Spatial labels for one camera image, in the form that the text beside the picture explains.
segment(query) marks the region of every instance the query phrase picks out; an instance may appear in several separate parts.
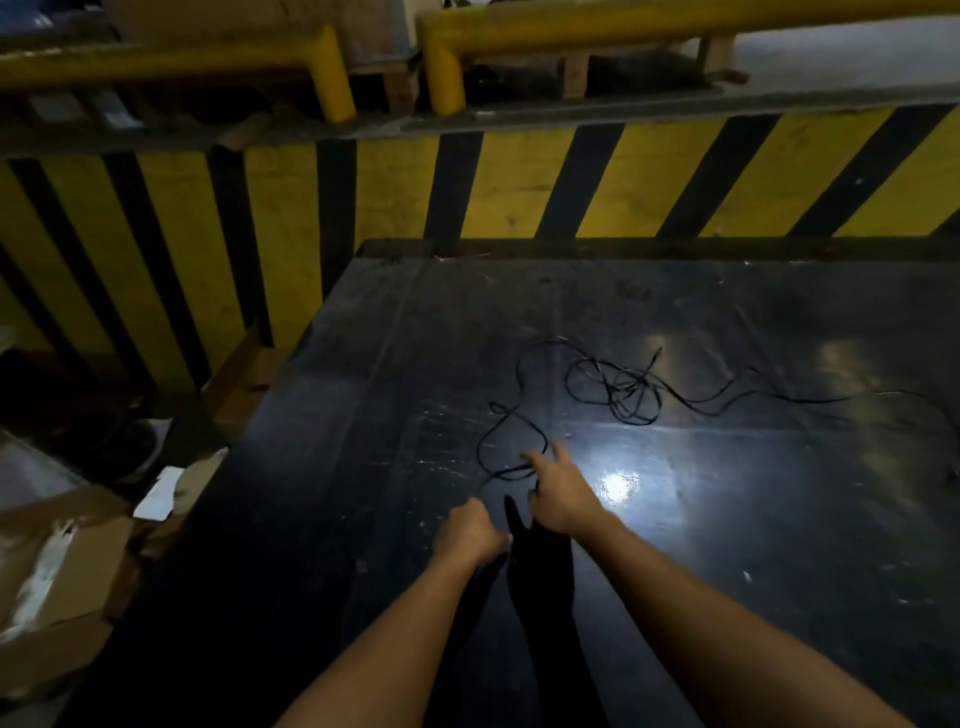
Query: table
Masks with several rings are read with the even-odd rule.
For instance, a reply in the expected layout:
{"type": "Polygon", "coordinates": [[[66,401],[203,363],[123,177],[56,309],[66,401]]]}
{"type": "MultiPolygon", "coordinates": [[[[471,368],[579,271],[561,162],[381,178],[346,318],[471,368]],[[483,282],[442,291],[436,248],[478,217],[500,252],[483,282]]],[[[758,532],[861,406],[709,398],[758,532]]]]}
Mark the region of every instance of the table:
{"type": "MultiPolygon", "coordinates": [[[[663,347],[656,371],[690,396],[756,364],[795,396],[902,387],[960,411],[959,279],[951,262],[354,259],[61,725],[272,724],[477,492],[488,401],[513,401],[533,336],[637,366],[663,347]]],[[[936,411],[751,400],[706,420],[669,402],[635,428],[573,402],[566,361],[531,353],[523,411],[631,528],[913,720],[960,720],[957,443],[936,411]]],[[[536,443],[511,424],[491,461],[536,443]]],[[[528,487],[483,489],[494,522],[528,487]]],[[[611,723],[698,724],[602,574],[574,558],[611,723]]],[[[443,724],[539,723],[502,574],[443,680],[443,724]]]]}

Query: yellow metal post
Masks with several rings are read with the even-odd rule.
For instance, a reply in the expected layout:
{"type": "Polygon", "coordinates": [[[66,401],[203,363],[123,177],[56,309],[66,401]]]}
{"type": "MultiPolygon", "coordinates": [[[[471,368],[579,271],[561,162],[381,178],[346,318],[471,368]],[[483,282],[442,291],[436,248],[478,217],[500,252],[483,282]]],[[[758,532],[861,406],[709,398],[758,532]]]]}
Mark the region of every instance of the yellow metal post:
{"type": "Polygon", "coordinates": [[[434,111],[448,116],[466,107],[459,59],[952,12],[960,0],[527,0],[424,13],[417,28],[434,111]]]}
{"type": "Polygon", "coordinates": [[[128,44],[55,48],[0,56],[0,91],[160,81],[308,68],[326,119],[356,116],[333,28],[312,37],[271,36],[213,44],[144,48],[128,44]]]}

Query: guardrail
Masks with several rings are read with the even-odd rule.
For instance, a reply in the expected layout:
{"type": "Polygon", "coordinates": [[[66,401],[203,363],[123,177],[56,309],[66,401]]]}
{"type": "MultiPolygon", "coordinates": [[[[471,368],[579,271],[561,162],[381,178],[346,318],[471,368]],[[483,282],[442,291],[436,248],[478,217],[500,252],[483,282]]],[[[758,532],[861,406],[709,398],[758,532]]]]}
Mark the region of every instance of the guardrail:
{"type": "Polygon", "coordinates": [[[433,110],[467,107],[463,59],[960,12],[960,0],[526,0],[417,18],[433,110]]]}
{"type": "Polygon", "coordinates": [[[0,91],[160,81],[307,68],[327,121],[356,116],[347,69],[331,26],[314,36],[271,36],[172,48],[123,43],[0,56],[0,91]]]}

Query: shiny dark surface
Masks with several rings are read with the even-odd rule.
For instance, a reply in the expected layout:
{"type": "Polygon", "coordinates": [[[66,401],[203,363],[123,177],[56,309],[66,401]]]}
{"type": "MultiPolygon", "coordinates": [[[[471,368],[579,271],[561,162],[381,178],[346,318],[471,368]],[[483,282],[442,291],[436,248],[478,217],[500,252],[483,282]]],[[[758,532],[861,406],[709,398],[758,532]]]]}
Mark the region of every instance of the shiny dark surface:
{"type": "MultiPolygon", "coordinates": [[[[62,724],[270,725],[477,492],[487,402],[514,400],[532,336],[635,366],[663,347],[656,372],[691,397],[755,364],[799,397],[899,387],[960,411],[959,279],[947,263],[355,259],[62,724]]],[[[935,411],[751,400],[705,420],[669,402],[627,427],[567,396],[565,362],[531,354],[523,411],[631,528],[913,720],[960,721],[960,483],[935,411]]],[[[491,460],[536,442],[508,425],[491,460]]],[[[483,489],[501,527],[529,484],[483,489]]],[[[574,563],[611,724],[698,724],[578,546],[574,563]]],[[[503,574],[443,684],[441,724],[540,723],[503,574]]]]}

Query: cord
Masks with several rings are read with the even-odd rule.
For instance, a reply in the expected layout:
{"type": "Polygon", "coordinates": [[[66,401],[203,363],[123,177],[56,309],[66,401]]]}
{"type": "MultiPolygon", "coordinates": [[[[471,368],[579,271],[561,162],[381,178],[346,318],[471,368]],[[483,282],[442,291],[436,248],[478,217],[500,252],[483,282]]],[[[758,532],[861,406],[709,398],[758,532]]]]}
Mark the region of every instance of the cord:
{"type": "MultiPolygon", "coordinates": [[[[534,474],[533,467],[527,463],[521,463],[509,468],[495,470],[484,460],[483,450],[488,445],[488,440],[496,433],[500,427],[506,424],[512,417],[517,418],[525,425],[534,430],[541,439],[540,452],[546,452],[549,446],[549,439],[546,433],[532,420],[522,415],[518,410],[523,404],[526,394],[526,377],[523,373],[523,357],[531,349],[537,347],[559,346],[574,352],[575,356],[564,374],[564,389],[567,394],[581,404],[593,404],[606,407],[610,410],[613,417],[624,425],[633,425],[644,427],[652,425],[660,418],[663,411],[663,402],[666,396],[669,396],[682,404],[691,412],[695,412],[703,417],[720,417],[724,412],[730,409],[739,401],[748,397],[766,397],[771,400],[779,400],[791,404],[802,405],[825,405],[837,404],[839,402],[858,400],[867,397],[885,397],[885,396],[904,396],[919,399],[936,409],[943,415],[947,424],[953,430],[957,441],[957,456],[960,461],[960,425],[954,420],[953,415],[944,405],[933,400],[920,392],[911,392],[905,389],[885,389],[868,390],[855,392],[844,397],[832,397],[828,399],[812,399],[791,397],[783,393],[777,384],[760,369],[754,366],[746,366],[739,372],[730,377],[726,384],[709,397],[701,400],[693,400],[684,397],[676,389],[670,386],[660,376],[655,375],[652,370],[660,355],[663,347],[654,352],[650,361],[645,367],[634,369],[624,367],[607,359],[599,359],[589,353],[584,347],[563,336],[538,336],[530,339],[523,344],[516,356],[514,365],[514,374],[516,376],[516,385],[519,390],[516,404],[508,406],[498,401],[490,402],[491,414],[497,417],[493,426],[488,429],[477,441],[476,459],[480,468],[487,475],[481,483],[482,489],[491,480],[505,480],[514,482],[524,480],[534,474]],[[571,386],[571,379],[574,376],[580,376],[587,383],[588,387],[596,390],[596,395],[592,398],[577,394],[571,386]],[[761,386],[755,386],[751,389],[738,392],[735,395],[722,399],[735,384],[747,376],[753,376],[760,380],[761,386]]],[[[950,474],[951,477],[960,476],[960,468],[955,468],[950,474]]]]}

